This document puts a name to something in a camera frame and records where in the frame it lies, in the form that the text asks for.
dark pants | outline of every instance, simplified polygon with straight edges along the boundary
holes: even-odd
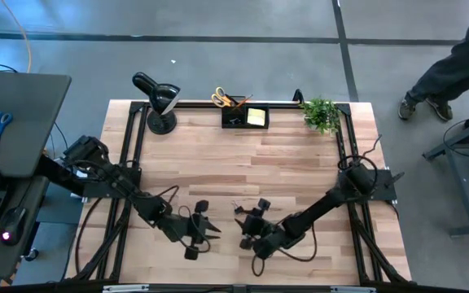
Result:
[[[417,81],[406,99],[420,103],[428,96],[437,102],[458,98],[469,90],[469,28],[466,37],[451,50],[451,55],[437,61]]]

floor line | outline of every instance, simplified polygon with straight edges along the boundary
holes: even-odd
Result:
[[[40,33],[28,32],[27,37],[35,41],[93,41],[93,42],[255,42],[297,44],[339,44],[339,37],[208,37],[208,36],[150,36],[108,35],[89,33]],[[20,33],[0,33],[2,40],[20,40]],[[385,46],[453,46],[460,40],[431,39],[375,39],[346,38],[349,45]]]
[[[352,61],[350,60],[350,53],[348,52],[347,34],[345,33],[343,16],[341,15],[340,2],[338,0],[332,0],[332,7],[334,8],[335,24],[338,29],[338,36],[340,37],[341,59],[343,60],[343,70],[345,80],[347,81],[348,96],[350,102],[359,102],[356,81],[354,80],[354,72],[352,70]]]

black desk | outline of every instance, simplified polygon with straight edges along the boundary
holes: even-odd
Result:
[[[21,198],[25,196],[24,192],[27,190],[28,185],[30,185],[27,195],[21,204],[21,206],[25,207],[28,211],[25,216],[23,237],[19,243],[9,247],[0,241],[0,278],[6,278],[12,275],[16,262],[19,260],[20,256],[23,255],[28,243],[27,236],[30,235],[33,230],[37,212],[39,211],[43,195],[48,187],[48,179],[43,176],[36,176],[29,179],[15,179],[11,184],[14,186],[15,191],[9,198],[5,211],[18,205]]]
[[[54,126],[71,78],[0,72],[0,111],[14,120],[0,138],[0,171],[30,177]]]
[[[42,155],[42,150],[70,80],[67,76],[0,72],[0,111],[14,116],[0,142],[0,172],[10,178],[12,186],[4,209],[17,206],[25,196],[22,206],[28,210],[20,242],[8,247],[0,241],[0,278],[10,277],[35,236],[37,213],[49,183],[39,169],[59,173],[56,168],[60,167]]]

wooden tabletop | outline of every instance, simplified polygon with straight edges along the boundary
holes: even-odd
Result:
[[[121,153],[129,100],[110,101],[101,140],[117,162]],[[362,153],[378,136],[370,103],[350,103],[357,146]],[[209,220],[222,232],[211,242],[209,253],[198,260],[184,259],[185,248],[171,243],[150,228],[135,211],[129,221],[121,270],[121,282],[355,285],[358,284],[353,240],[346,207],[330,211],[315,223],[318,256],[301,263],[277,252],[265,262],[265,272],[251,271],[252,251],[239,248],[241,229],[235,223],[232,201],[253,208],[258,199],[271,202],[265,218],[278,221],[316,202],[335,184],[339,160],[335,135],[309,130],[300,110],[271,109],[269,129],[222,129],[219,109],[175,109],[178,125],[172,133],[144,134],[141,156],[141,190],[157,194],[179,185],[172,205],[193,209],[201,199],[209,201]],[[139,115],[129,149],[133,155]],[[343,135],[346,127],[342,120]],[[381,146],[367,155],[384,167]],[[104,199],[91,215],[82,235],[80,256],[84,266],[103,241],[111,200]],[[91,203],[84,206],[81,222]],[[392,207],[370,202],[375,238],[384,255],[410,279],[399,223]],[[363,243],[367,273],[372,278],[370,253]],[[311,256],[311,233],[289,250],[295,256]],[[107,271],[111,271],[113,257]],[[75,274],[74,253],[66,277]]]

concrete floor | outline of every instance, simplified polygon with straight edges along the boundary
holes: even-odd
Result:
[[[408,123],[397,117],[404,93],[433,62],[449,53],[448,40],[463,37],[469,25],[469,0],[8,2],[30,33],[245,40],[31,41],[33,72],[73,78],[58,118],[69,142],[82,134],[100,135],[109,99],[145,98],[131,84],[138,71],[179,85],[182,98],[208,98],[212,89],[222,85],[229,92],[254,94],[260,100],[289,100],[294,89],[301,88],[309,98],[372,102],[384,135],[385,159],[393,171],[406,172],[396,188],[413,279],[425,285],[469,289],[469,237],[451,239],[447,234],[448,229],[467,223],[455,182],[445,160],[429,164],[421,157],[442,142],[450,125],[469,117],[469,91],[451,103],[454,120],[447,124],[424,104]],[[341,18],[333,7],[338,3]],[[338,29],[340,20],[344,26]],[[333,39],[342,29],[348,38],[380,39],[388,45],[341,46]],[[1,3],[0,33],[17,33]],[[410,46],[396,45],[398,40],[411,40]],[[27,62],[24,42],[0,39],[0,63],[24,71]],[[55,131],[54,138],[59,154],[64,145]],[[77,214],[70,217],[55,221],[77,221]],[[48,225],[36,241],[36,247],[46,253],[24,264],[15,283],[62,278],[70,245],[66,238],[73,236],[73,226]],[[44,241],[48,238],[59,241]]]

